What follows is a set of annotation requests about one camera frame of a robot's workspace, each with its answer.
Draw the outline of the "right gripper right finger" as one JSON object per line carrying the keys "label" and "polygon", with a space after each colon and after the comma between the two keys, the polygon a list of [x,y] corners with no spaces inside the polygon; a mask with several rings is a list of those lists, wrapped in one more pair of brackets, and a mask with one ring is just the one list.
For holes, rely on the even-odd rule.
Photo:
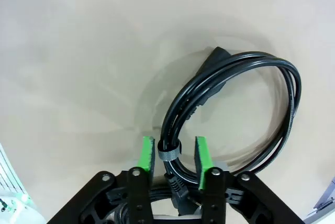
{"label": "right gripper right finger", "polygon": [[303,223],[254,173],[234,176],[216,167],[205,137],[195,138],[194,161],[202,192],[202,223],[225,223],[227,204],[247,223]]}

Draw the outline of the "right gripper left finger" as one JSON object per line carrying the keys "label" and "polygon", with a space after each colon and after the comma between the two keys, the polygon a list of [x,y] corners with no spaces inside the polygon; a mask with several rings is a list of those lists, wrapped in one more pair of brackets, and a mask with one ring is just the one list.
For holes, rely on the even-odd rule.
{"label": "right gripper left finger", "polygon": [[150,188],[155,146],[144,137],[137,166],[119,175],[100,171],[93,176],[50,220],[49,223],[111,223],[108,216],[125,204],[130,223],[153,223]]}

